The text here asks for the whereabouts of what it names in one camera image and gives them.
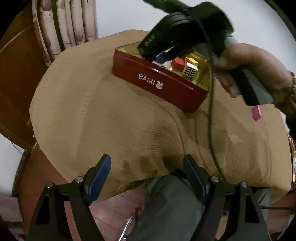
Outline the person's right hand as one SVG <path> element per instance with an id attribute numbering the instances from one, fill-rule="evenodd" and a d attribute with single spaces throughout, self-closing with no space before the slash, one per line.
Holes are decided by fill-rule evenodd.
<path id="1" fill-rule="evenodd" d="M 226 70 L 239 66 L 246 67 L 253 73 L 273 97 L 276 105 L 284 102 L 293 87 L 292 74 L 283 63 L 264 49 L 250 44 L 230 45 L 214 60 L 214 66 L 215 78 L 232 98 L 236 98 L 239 92 Z"/>

